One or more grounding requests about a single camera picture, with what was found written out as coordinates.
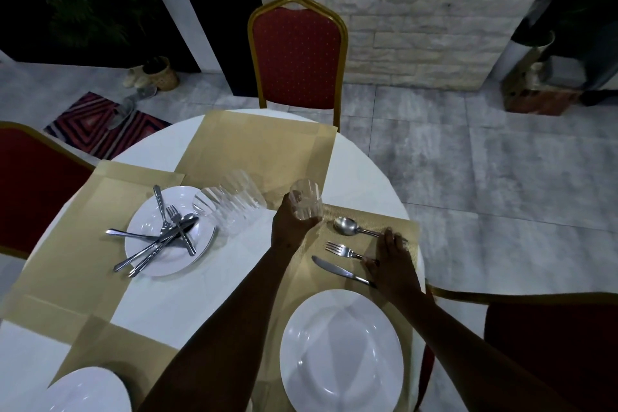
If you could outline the person's right hand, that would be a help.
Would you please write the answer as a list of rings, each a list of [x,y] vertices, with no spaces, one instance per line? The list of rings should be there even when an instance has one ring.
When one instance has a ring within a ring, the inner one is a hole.
[[[403,237],[391,228],[377,239],[376,258],[382,269],[382,283],[375,283],[377,290],[394,306],[409,304],[423,294],[410,252]]]

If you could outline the person's left hand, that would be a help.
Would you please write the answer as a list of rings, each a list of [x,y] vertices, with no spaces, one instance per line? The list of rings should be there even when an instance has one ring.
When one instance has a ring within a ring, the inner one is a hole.
[[[285,194],[273,217],[271,247],[277,252],[292,256],[299,249],[308,232],[309,230],[302,228],[300,220],[294,217],[289,193]]]

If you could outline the person's right forearm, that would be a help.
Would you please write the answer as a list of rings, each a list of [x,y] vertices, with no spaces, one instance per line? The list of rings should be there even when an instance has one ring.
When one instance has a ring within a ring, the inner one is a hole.
[[[579,412],[421,291],[388,299],[432,350],[469,412]]]

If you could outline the person's left forearm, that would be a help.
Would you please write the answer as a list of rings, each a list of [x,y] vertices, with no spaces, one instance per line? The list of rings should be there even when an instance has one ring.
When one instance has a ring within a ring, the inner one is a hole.
[[[297,248],[273,244],[194,333],[137,412],[245,412],[257,380],[269,319]]]

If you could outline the silver spoon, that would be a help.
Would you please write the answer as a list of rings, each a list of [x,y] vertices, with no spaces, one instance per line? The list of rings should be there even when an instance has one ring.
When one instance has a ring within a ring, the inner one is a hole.
[[[337,233],[344,236],[354,236],[359,234],[369,235],[373,237],[380,237],[382,233],[373,231],[370,229],[364,229],[356,221],[347,217],[337,217],[332,222],[333,228]]]
[[[134,255],[128,257],[123,262],[120,262],[120,263],[116,264],[113,267],[113,271],[114,272],[119,272],[123,268],[127,267],[128,265],[130,265],[134,260],[136,260],[138,258],[141,258],[141,257],[146,257],[147,254],[150,254],[152,252],[156,252],[159,249],[164,248],[172,240],[174,240],[175,238],[180,236],[184,232],[184,229],[186,227],[188,228],[189,226],[193,225],[194,223],[196,223],[199,220],[198,216],[196,214],[194,214],[194,213],[189,213],[189,214],[184,215],[182,217],[180,217],[179,214],[177,214],[174,217],[171,217],[171,219],[175,223],[174,229],[170,229],[167,233],[165,233],[164,235],[159,236],[159,238],[155,239],[149,246],[146,246],[145,248],[143,248],[139,252],[137,252]]]
[[[123,237],[127,237],[127,238],[137,238],[137,239],[144,239],[150,242],[151,245],[157,245],[157,244],[162,244],[165,241],[172,241],[174,239],[180,238],[181,237],[181,233],[178,229],[170,229],[167,232],[164,232],[161,235],[141,235],[141,234],[136,234],[136,233],[129,233],[126,231],[120,231],[120,230],[116,230],[116,229],[108,229],[105,232],[106,235],[109,236],[123,236]]]

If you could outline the beige woven placemat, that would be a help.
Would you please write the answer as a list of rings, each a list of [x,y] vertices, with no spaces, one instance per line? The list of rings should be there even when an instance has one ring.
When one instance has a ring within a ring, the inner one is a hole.
[[[215,110],[202,119],[175,172],[202,189],[242,170],[275,210],[298,180],[324,190],[336,135],[336,127],[313,121]]]
[[[418,397],[423,347],[418,340],[413,339],[415,334],[412,326],[377,290],[321,269],[311,256],[318,256],[356,276],[368,279],[360,260],[336,256],[324,248],[327,241],[332,241],[364,256],[376,255],[373,236],[342,236],[333,229],[332,222],[336,217],[351,217],[366,229],[381,231],[390,227],[407,238],[414,267],[417,275],[421,276],[422,269],[418,266],[418,223],[328,204],[324,205],[323,212],[323,222],[318,229],[309,233],[301,249],[292,258],[277,292],[258,379],[252,392],[252,412],[295,412],[282,384],[279,365],[282,334],[291,315],[306,299],[327,290],[359,293],[375,303],[387,316],[398,336],[404,359],[404,383],[394,412],[413,412]]]
[[[90,317],[109,322],[129,280],[112,267],[126,257],[124,242],[105,234],[126,229],[153,196],[153,186],[178,186],[184,174],[102,160],[0,308],[3,322],[72,344]]]
[[[177,353],[172,346],[92,315],[74,339],[52,383],[74,370],[105,368],[123,382],[136,411]]]

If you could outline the clear ribbed drinking glass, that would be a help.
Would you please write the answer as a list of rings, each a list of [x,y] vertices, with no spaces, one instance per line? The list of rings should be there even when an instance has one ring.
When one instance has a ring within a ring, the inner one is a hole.
[[[267,202],[251,176],[241,169],[235,169],[220,179],[220,187],[228,196],[234,210],[248,219],[257,211],[267,210]]]
[[[220,186],[203,188],[195,193],[194,211],[205,217],[227,236],[238,235],[245,229],[245,218],[235,198]]]

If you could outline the large white dinner plate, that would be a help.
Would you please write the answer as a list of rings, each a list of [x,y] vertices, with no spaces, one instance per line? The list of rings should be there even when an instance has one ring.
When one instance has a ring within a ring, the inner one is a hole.
[[[291,315],[279,354],[295,412],[394,412],[404,383],[398,336],[363,295],[327,290]]]

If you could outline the red gold-framed banquet chair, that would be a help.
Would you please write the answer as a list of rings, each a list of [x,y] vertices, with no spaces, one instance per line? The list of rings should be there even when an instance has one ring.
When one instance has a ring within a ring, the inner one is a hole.
[[[339,132],[349,46],[342,18],[314,0],[273,0],[252,12],[247,33],[259,107],[332,110]]]
[[[0,254],[28,259],[94,169],[44,133],[0,121]]]
[[[483,338],[582,412],[618,412],[618,293],[498,295],[427,285],[486,305]]]

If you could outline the white plate with cutlery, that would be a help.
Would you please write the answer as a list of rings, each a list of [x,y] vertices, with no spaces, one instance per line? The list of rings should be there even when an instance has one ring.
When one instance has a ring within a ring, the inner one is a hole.
[[[197,188],[191,186],[174,186],[161,191],[165,208],[174,205],[181,216],[194,213],[192,200]],[[198,217],[199,221],[190,229],[185,230],[197,251],[195,257],[188,253],[182,238],[174,239],[166,249],[157,255],[145,267],[141,275],[170,276],[189,267],[203,256],[214,240],[216,229],[205,217]],[[134,214],[128,224],[127,231],[141,235],[160,235],[163,221],[155,197],[149,198]]]

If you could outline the woven basket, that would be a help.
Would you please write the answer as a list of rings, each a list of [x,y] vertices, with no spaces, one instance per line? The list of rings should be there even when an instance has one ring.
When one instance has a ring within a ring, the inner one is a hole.
[[[169,92],[180,84],[178,74],[172,69],[168,58],[163,56],[151,57],[142,66],[143,72],[162,92]]]

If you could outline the grey sandal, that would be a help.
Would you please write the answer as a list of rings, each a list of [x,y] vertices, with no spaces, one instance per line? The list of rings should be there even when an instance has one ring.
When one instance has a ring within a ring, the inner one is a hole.
[[[121,103],[116,105],[113,117],[107,123],[106,129],[111,131],[120,127],[136,111],[138,102],[156,96],[157,92],[158,88],[153,84],[136,88],[135,92],[125,97]]]

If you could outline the beige shoes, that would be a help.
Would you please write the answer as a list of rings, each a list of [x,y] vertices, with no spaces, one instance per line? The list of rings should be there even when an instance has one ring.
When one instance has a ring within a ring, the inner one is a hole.
[[[125,88],[142,89],[151,84],[150,77],[143,70],[143,65],[135,66],[128,69],[122,85]]]

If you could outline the red patterned floor rug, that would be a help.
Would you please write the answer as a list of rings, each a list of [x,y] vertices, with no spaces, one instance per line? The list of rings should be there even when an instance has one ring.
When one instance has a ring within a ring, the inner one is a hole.
[[[92,157],[111,160],[171,125],[136,109],[118,128],[106,125],[118,103],[89,92],[44,128],[44,132]]]

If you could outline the white pillar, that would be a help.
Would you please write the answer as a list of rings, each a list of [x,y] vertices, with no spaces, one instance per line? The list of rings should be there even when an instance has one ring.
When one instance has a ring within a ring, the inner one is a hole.
[[[162,1],[200,71],[208,74],[222,74],[222,68],[190,0]]]

